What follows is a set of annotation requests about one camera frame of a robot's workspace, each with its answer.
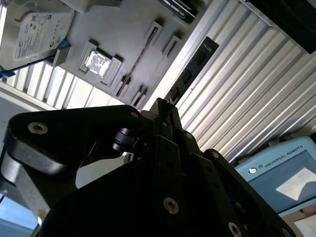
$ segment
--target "bolt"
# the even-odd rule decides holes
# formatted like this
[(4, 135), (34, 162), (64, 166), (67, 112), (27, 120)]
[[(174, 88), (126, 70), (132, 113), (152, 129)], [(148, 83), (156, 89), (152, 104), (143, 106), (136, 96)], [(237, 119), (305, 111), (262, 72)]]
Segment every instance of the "bolt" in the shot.
[(43, 135), (48, 132), (48, 128), (45, 124), (40, 122), (32, 122), (28, 125), (28, 130), (37, 135)]
[(130, 114), (131, 114), (133, 117), (138, 118), (138, 114), (137, 114), (137, 113), (131, 112)]
[(38, 210), (37, 217), (38, 217), (38, 223), (40, 226), (43, 224), (44, 219), (46, 218), (46, 215), (47, 215), (46, 211)]
[(218, 155), (216, 152), (212, 152), (212, 156), (213, 156), (214, 158), (219, 158), (219, 155)]
[(291, 234), (286, 230), (286, 228), (282, 228), (282, 231), (287, 237), (292, 237)]
[(192, 139), (192, 135), (189, 134), (188, 132), (186, 133), (186, 137), (189, 138), (189, 139)]
[(233, 236), (235, 236), (235, 237), (242, 236), (239, 227), (235, 223), (233, 223), (233, 222), (228, 223), (228, 228), (231, 231), (231, 233), (233, 234)]
[(179, 212), (179, 206), (178, 206), (178, 203), (170, 198), (170, 197), (166, 197), (164, 200), (163, 200), (163, 205), (164, 205), (164, 208), (170, 213), (170, 214), (173, 214), (173, 215), (176, 215), (178, 214)]

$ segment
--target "white panel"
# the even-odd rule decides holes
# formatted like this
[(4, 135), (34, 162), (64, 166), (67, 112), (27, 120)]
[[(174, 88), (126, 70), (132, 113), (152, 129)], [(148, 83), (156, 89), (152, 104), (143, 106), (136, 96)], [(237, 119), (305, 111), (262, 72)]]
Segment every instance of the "white panel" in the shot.
[(83, 108), (89, 97), (91, 90), (92, 85), (79, 79), (73, 91), (72, 97), (69, 101), (67, 109)]
[(7, 83), (8, 85), (12, 86), (12, 87), (15, 87), (16, 78), (17, 78), (17, 77), (16, 77), (17, 72), (15, 71), (14, 73), (15, 73), (14, 76), (11, 76), (11, 77), (7, 78), (7, 80), (6, 80), (6, 83)]
[(23, 90), (27, 73), (28, 73), (28, 68), (23, 68), (19, 70), (19, 73), (17, 75), (18, 81), (16, 83), (16, 88), (18, 90)]
[(46, 89), (45, 97), (47, 96), (47, 104), (53, 106), (59, 91), (59, 88), (62, 84), (64, 77), (66, 76), (66, 71), (62, 68), (54, 68), (52, 76), (50, 78), (50, 82), (52, 83), (51, 88), (48, 87)]
[(97, 89), (90, 107), (107, 106), (111, 96)]
[(34, 96), (35, 92), (39, 86), (40, 83), (40, 77), (41, 77), (41, 72), (44, 68), (44, 63), (40, 62), (40, 63), (36, 63), (34, 65), (34, 69), (33, 69), (33, 73), (31, 75), (31, 81), (30, 81), (30, 85), (28, 88), (28, 92), (27, 94)]
[(64, 101), (66, 99), (69, 87), (70, 87), (71, 82), (72, 82), (73, 79), (74, 79), (74, 75), (72, 75), (71, 73), (67, 73), (67, 75), (65, 77), (65, 80), (64, 80), (64, 83), (63, 83), (63, 86), (61, 87), (59, 96), (57, 98), (56, 105), (55, 105), (55, 107), (57, 109), (61, 109), (62, 108), (62, 106), (64, 104)]
[(45, 64), (43, 75), (42, 75), (42, 78), (41, 78), (40, 83), (39, 83), (38, 92), (36, 94), (36, 98), (39, 100), (43, 100), (43, 98), (44, 98), (45, 91), (46, 91), (48, 81), (50, 79), (50, 75), (51, 75), (52, 71), (53, 71), (53, 67), (48, 65), (48, 64)]

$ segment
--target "white wall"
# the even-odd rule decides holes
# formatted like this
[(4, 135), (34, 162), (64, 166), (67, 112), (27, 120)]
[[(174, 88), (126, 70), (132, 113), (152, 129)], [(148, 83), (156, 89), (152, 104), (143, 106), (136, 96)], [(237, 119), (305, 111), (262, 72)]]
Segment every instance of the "white wall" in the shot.
[(7, 124), (13, 116), (28, 112), (28, 110), (0, 97), (0, 142), (2, 143)]

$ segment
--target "black plastic part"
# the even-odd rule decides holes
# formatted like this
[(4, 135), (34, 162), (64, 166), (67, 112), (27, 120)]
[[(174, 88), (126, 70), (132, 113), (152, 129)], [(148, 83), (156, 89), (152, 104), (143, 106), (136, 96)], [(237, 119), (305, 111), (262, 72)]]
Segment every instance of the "black plastic part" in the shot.
[(316, 9), (306, 0), (247, 0), (308, 53), (316, 50)]
[[(10, 157), (22, 164), (17, 190), (34, 213), (43, 206), (50, 210), (40, 237), (99, 236), (104, 231), (144, 236), (152, 230), (155, 236), (212, 232), (231, 237), (230, 222), (245, 237), (284, 237), (282, 228), (296, 236), (217, 151), (201, 156), (194, 136), (181, 129), (174, 106), (159, 99), (157, 109), (159, 117), (152, 120), (131, 106), (115, 106), (29, 113), (10, 121), (5, 149), (9, 146)], [(48, 133), (31, 134), (27, 125), (34, 121), (47, 124)], [(139, 136), (143, 145), (133, 147), (133, 161), (76, 190), (80, 161), (89, 164), (121, 154), (112, 148), (118, 132), (121, 143), (127, 139), (129, 146), (130, 138)], [(34, 164), (28, 154), (39, 154), (33, 158), (41, 163)], [(51, 163), (61, 168), (48, 172)], [(168, 211), (164, 198), (173, 198), (179, 212)], [(243, 219), (236, 202), (246, 210)]]
[(275, 211), (219, 152), (214, 149), (208, 149), (203, 153), (203, 157), (214, 164), (214, 168), (219, 174), (231, 201), (238, 202), (245, 210), (244, 217), (246, 221), (242, 224), (247, 226), (251, 236), (286, 237), (281, 230), (282, 228), (285, 228), (291, 236), (296, 236), (279, 215), (276, 215)]
[[(5, 147), (11, 157), (39, 172), (72, 176), (83, 161), (87, 165), (121, 155), (111, 147), (116, 131), (142, 124), (142, 117), (131, 112), (140, 115), (131, 106), (19, 114), (9, 121)], [(32, 122), (45, 124), (48, 132), (32, 134), (28, 130)]]
[(198, 10), (193, 6), (187, 6), (181, 1), (176, 0), (176, 3), (173, 0), (158, 0), (162, 5), (171, 10), (174, 15), (179, 17), (184, 22), (190, 24), (196, 18)]
[(206, 63), (213, 56), (219, 45), (206, 37), (198, 48), (190, 62), (187, 64), (173, 87), (165, 97), (165, 100), (172, 105), (176, 105), (184, 93), (189, 89), (192, 82), (200, 74)]

